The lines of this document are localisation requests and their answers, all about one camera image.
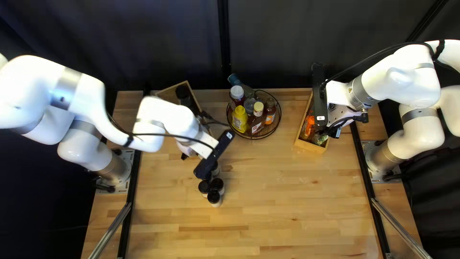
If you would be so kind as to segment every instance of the round wire tray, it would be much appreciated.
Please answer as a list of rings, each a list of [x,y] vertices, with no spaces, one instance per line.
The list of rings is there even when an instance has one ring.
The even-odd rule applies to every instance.
[[[241,133],[241,132],[237,131],[235,129],[235,127],[233,127],[232,118],[231,118],[232,110],[230,109],[230,104],[227,104],[227,122],[229,123],[231,129],[238,136],[240,136],[242,138],[245,138],[245,139],[250,139],[250,140],[264,139],[264,138],[270,136],[271,134],[273,134],[273,132],[275,132],[275,130],[278,128],[278,125],[280,124],[281,115],[282,115],[280,103],[278,102],[278,100],[273,95],[271,95],[268,92],[265,92],[264,90],[255,90],[255,92],[256,92],[256,95],[259,97],[259,99],[263,103],[265,103],[269,97],[271,97],[271,98],[273,98],[273,100],[275,100],[275,103],[276,103],[276,116],[275,116],[275,119],[273,120],[272,124],[265,125],[264,128],[261,131],[259,131],[258,133],[254,134],[254,135],[252,135],[251,133],[248,133],[247,131],[245,133]]]

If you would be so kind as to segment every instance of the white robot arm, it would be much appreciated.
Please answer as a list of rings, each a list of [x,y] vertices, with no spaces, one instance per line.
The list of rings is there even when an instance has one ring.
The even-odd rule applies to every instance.
[[[151,96],[141,101],[133,133],[121,131],[107,117],[100,80],[46,59],[20,56],[7,62],[0,55],[0,68],[0,129],[47,145],[61,142],[58,153],[63,159],[105,175],[113,185],[127,179],[126,170],[100,142],[102,136],[125,147],[157,152],[163,144],[161,134],[168,131],[204,159],[211,157],[212,164],[229,143],[213,153],[219,141],[203,130],[189,108]]]
[[[429,41],[437,60],[460,72],[460,41]],[[440,88],[430,50],[409,45],[384,58],[350,83],[326,85],[328,126],[345,117],[358,116],[381,100],[399,102],[404,130],[366,153],[373,173],[385,173],[401,162],[444,142],[437,115],[441,109],[449,130],[460,136],[460,86]]]

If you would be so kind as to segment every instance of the mustard bottle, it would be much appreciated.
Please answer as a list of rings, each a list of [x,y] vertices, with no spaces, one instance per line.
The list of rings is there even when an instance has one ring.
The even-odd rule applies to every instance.
[[[247,113],[246,109],[239,105],[235,108],[235,110],[231,113],[232,116],[232,125],[233,127],[241,132],[244,133],[247,130]]]

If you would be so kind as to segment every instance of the wooden table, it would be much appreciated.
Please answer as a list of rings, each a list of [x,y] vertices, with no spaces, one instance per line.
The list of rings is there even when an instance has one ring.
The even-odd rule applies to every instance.
[[[381,258],[349,128],[323,155],[293,148],[311,90],[268,91],[280,101],[280,126],[263,140],[237,137],[219,159],[225,182],[220,208],[201,197],[193,175],[199,160],[181,161],[174,139],[166,138],[157,153],[143,153],[128,258]],[[226,122],[228,90],[195,94],[203,110]],[[127,130],[141,98],[141,91],[118,93],[114,118]],[[369,121],[358,123],[360,137],[386,138],[378,108],[370,109]],[[402,185],[374,187],[416,235]],[[125,202],[125,194],[96,195],[83,259]],[[120,229],[101,258],[116,258],[119,234]]]

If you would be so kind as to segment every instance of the wooden crate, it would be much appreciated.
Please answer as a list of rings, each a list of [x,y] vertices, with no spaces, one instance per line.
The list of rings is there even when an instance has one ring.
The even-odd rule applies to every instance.
[[[176,88],[178,86],[186,86],[188,87],[192,97],[193,97],[193,101],[196,103],[196,106],[198,107],[198,109],[200,110],[200,112],[202,112],[203,110],[201,109],[200,107],[200,104],[198,103],[198,101],[196,100],[196,97],[195,97],[195,94],[193,93],[193,90],[192,88],[190,87],[190,84],[189,84],[189,81],[183,81],[181,83],[178,83],[176,85],[173,85],[171,87],[168,87],[164,90],[161,90],[161,91],[157,91],[155,92],[155,95],[157,97],[160,97],[161,99],[165,100],[165,101],[168,101],[168,102],[171,102],[171,103],[175,103],[177,105],[180,105],[180,100],[177,98],[176,96]],[[209,135],[211,135],[212,137],[215,138],[213,132],[209,129]]]
[[[294,146],[311,151],[311,152],[322,154],[327,150],[330,138],[328,138],[321,146],[317,146],[315,144],[312,144],[300,138],[300,132],[302,130],[302,126],[304,125],[305,117],[307,116],[308,111],[313,106],[313,101],[311,100],[312,97],[313,97],[313,92],[311,93],[310,98],[308,99],[308,103],[307,103],[304,115],[302,116],[302,120],[300,121],[299,130],[297,131],[297,135],[294,140]]]

